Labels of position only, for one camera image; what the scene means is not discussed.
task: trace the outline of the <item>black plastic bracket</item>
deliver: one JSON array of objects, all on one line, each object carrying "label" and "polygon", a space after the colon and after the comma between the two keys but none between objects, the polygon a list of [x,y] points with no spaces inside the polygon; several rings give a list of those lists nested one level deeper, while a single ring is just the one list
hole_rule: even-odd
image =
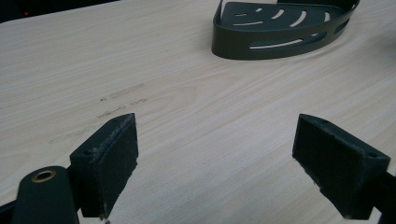
[{"label": "black plastic bracket", "polygon": [[17,200],[0,207],[0,223],[78,223],[108,218],[137,165],[134,114],[111,119],[78,147],[67,169],[36,170],[20,183]]},{"label": "black plastic bracket", "polygon": [[325,119],[300,115],[292,152],[344,218],[396,223],[396,178],[390,157]]}]

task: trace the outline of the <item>wooden table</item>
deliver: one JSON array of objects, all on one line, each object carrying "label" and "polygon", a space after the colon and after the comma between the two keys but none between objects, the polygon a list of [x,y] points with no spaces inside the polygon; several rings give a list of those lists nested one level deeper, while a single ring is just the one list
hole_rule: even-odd
[{"label": "wooden table", "polygon": [[218,3],[131,0],[1,24],[0,204],[135,112],[139,164],[112,223],[376,223],[377,211],[343,220],[291,149],[305,113],[396,158],[394,1],[362,0],[323,49],[256,62],[211,53]]}]

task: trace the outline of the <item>clamp jaw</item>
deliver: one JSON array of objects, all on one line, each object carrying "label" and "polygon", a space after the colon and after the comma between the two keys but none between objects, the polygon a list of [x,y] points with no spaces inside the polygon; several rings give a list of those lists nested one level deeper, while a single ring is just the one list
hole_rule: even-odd
[{"label": "clamp jaw", "polygon": [[396,223],[396,177],[390,157],[325,119],[300,115],[292,156],[344,218]]}]

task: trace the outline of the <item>scratch mark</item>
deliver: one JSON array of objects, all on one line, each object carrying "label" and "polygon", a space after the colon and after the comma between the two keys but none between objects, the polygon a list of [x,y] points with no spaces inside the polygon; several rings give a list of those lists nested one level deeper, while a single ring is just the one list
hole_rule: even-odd
[{"label": "scratch mark", "polygon": [[138,101],[129,103],[129,105],[137,105],[137,104],[139,104],[139,103],[145,103],[147,100],[148,100],[148,99],[140,99],[140,100],[138,100]]},{"label": "scratch mark", "polygon": [[142,88],[142,87],[144,87],[144,86],[145,86],[145,83],[140,83],[140,84],[138,84],[138,85],[132,86],[132,87],[130,87],[130,88],[128,88],[128,89],[125,89],[125,90],[123,90],[123,91],[114,92],[114,93],[110,94],[109,97],[110,97],[111,99],[116,99],[116,98],[118,98],[118,97],[120,97],[120,96],[126,95],[126,94],[130,93],[131,91],[135,91],[135,90],[137,90],[137,89],[139,89],[139,88]]},{"label": "scratch mark", "polygon": [[108,111],[106,111],[105,113],[103,113],[103,114],[97,116],[97,118],[100,119],[100,118],[102,118],[102,117],[109,116],[109,115],[111,115],[112,113],[117,112],[117,111],[122,110],[122,109],[125,109],[125,108],[126,108],[126,105],[120,105],[119,107],[117,107],[117,108],[115,108],[115,109],[108,110]]}]

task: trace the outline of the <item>dark gray corner shelf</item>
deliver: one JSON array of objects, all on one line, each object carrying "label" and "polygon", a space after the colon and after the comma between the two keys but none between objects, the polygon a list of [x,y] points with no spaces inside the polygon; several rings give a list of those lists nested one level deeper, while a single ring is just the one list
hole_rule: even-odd
[{"label": "dark gray corner shelf", "polygon": [[212,52],[226,59],[263,60],[307,53],[343,33],[360,0],[222,0],[213,19]]}]

